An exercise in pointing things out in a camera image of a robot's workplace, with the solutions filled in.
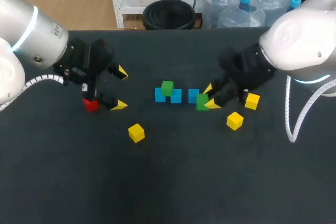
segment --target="black stool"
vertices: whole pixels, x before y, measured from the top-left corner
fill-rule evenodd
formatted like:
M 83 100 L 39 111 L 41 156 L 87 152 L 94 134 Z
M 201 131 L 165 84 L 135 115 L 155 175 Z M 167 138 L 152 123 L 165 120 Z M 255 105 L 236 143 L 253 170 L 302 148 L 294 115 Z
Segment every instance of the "black stool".
M 181 0 L 160 0 L 143 12 L 143 26 L 147 30 L 192 29 L 196 22 L 194 9 Z

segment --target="black tablecloth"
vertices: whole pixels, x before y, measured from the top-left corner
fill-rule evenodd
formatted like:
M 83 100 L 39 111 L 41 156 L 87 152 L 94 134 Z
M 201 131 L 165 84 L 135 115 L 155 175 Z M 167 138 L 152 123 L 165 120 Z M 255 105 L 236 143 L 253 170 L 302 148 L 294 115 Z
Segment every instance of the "black tablecloth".
M 220 73 L 226 46 L 263 29 L 72 32 L 103 38 L 130 75 L 100 87 L 129 106 L 88 113 L 81 87 L 45 81 L 0 113 L 0 223 L 332 223 L 336 221 L 336 100 L 321 98 L 297 142 L 285 133 L 284 73 L 257 90 L 256 111 L 231 101 L 197 112 L 188 88 Z M 27 78 L 51 73 L 27 67 Z M 173 80 L 183 104 L 157 104 Z M 310 92 L 292 84 L 294 123 Z M 226 118 L 244 117 L 236 132 Z M 128 128 L 146 138 L 134 144 Z

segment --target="cube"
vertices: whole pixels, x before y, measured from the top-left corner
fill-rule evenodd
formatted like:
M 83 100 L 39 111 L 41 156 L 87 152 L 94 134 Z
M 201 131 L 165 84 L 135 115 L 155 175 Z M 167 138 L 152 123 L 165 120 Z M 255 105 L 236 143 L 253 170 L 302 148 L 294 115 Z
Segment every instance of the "cube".
M 244 118 L 241 115 L 239 115 L 237 112 L 233 112 L 227 117 L 226 125 L 235 131 L 242 126 L 243 120 Z
M 188 103 L 196 104 L 197 95 L 199 94 L 199 89 L 189 89 L 188 90 Z
M 256 110 L 257 106 L 258 106 L 258 102 L 259 102 L 260 96 L 257 94 L 252 94 L 249 93 L 246 99 L 246 103 L 245 103 L 245 107 L 252 109 L 252 110 Z
M 139 123 L 130 127 L 128 129 L 128 134 L 135 143 L 145 138 L 145 131 L 143 130 L 143 128 L 140 126 Z
M 198 111 L 208 110 L 206 106 L 204 106 L 209 101 L 209 97 L 207 94 L 198 94 L 196 98 L 196 109 Z
M 161 85 L 161 94 L 165 97 L 171 97 L 173 95 L 174 82 L 163 81 Z
M 170 97 L 170 103 L 182 103 L 182 89 L 173 89 L 173 95 Z
M 89 112 L 93 112 L 95 110 L 98 110 L 98 108 L 99 108 L 99 104 L 98 104 L 97 100 L 94 100 L 94 101 L 91 102 L 89 100 L 83 99 L 83 102 L 84 102 L 84 105 L 85 105 L 86 109 Z
M 155 88 L 154 98 L 155 102 L 166 102 L 166 97 L 161 94 L 161 88 Z

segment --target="power cord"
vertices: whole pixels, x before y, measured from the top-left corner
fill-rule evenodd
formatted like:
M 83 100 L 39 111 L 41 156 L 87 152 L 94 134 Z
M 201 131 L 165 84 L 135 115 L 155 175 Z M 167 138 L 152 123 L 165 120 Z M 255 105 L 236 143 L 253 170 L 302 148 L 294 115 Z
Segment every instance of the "power cord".
M 291 77 L 287 76 L 286 81 L 286 96 L 285 96 L 285 125 L 286 125 L 286 133 L 288 136 L 289 141 L 294 143 L 296 141 L 296 138 L 299 135 L 299 131 L 301 128 L 301 125 L 305 119 L 305 116 L 307 115 L 309 109 L 313 106 L 313 104 L 316 102 L 318 97 L 323 95 L 326 91 L 329 89 L 336 87 L 336 80 L 329 81 L 328 83 L 321 86 L 308 100 L 306 105 L 301 110 L 301 113 L 295 123 L 295 127 L 293 130 L 293 133 L 290 130 L 290 124 L 289 124 L 289 95 L 290 95 L 290 81 Z
M 25 92 L 31 86 L 37 84 L 40 81 L 44 81 L 44 80 L 53 80 L 53 81 L 57 81 L 57 82 L 63 84 L 63 77 L 56 76 L 54 74 L 44 74 L 42 76 L 37 76 L 37 77 L 31 79 L 30 81 L 27 81 L 26 84 L 24 85 L 24 87 L 22 88 L 21 93 L 19 95 L 21 95 L 23 92 Z M 16 98 L 10 100 L 9 102 L 6 102 L 6 103 L 0 105 L 0 111 L 7 108 Z

